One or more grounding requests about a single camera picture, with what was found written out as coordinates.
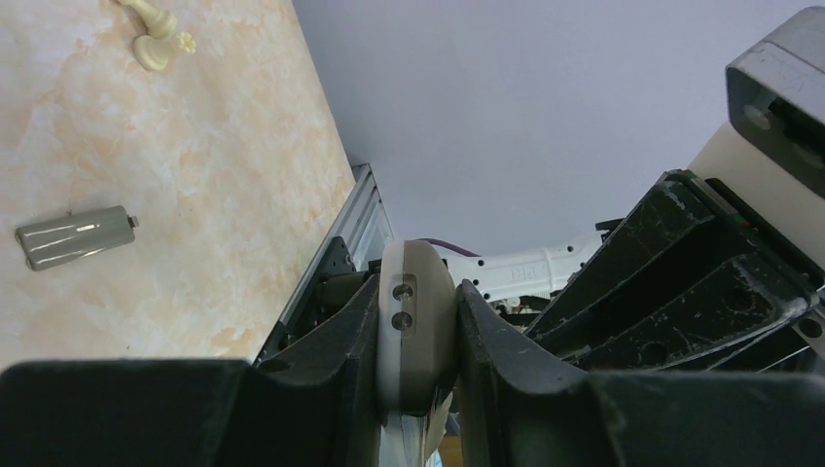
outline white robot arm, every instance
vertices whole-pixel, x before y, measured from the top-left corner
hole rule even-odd
[[[553,292],[563,289],[598,250],[605,234],[585,234],[554,247],[510,255],[448,256],[445,260],[454,283],[470,280],[488,302],[504,300],[518,306],[519,297],[549,299]]]

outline chess pawn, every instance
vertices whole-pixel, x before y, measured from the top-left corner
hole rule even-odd
[[[125,7],[131,7],[146,23],[147,32],[155,39],[165,39],[178,25],[178,18],[169,10],[159,9],[146,0],[118,0]]]
[[[132,45],[137,61],[149,71],[163,70],[169,61],[179,54],[194,54],[195,40],[188,32],[181,32],[168,41],[152,36],[140,36]]]

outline gray device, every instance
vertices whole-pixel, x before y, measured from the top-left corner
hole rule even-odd
[[[15,237],[32,270],[53,268],[134,241],[137,218],[123,206],[21,227]]]
[[[731,124],[825,198],[825,7],[806,8],[727,69]]]

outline beige marble surface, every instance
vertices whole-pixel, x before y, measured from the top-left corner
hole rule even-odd
[[[0,368],[252,358],[352,185],[287,0],[157,0],[197,52],[159,73],[114,0],[5,1]],[[14,229],[122,204],[134,243],[54,269]]]

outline screw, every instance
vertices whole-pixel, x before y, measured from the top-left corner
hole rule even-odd
[[[392,315],[392,327],[399,331],[407,331],[413,325],[413,317],[409,313],[399,311]]]
[[[392,298],[401,302],[413,297],[413,288],[407,284],[401,284],[392,289]]]

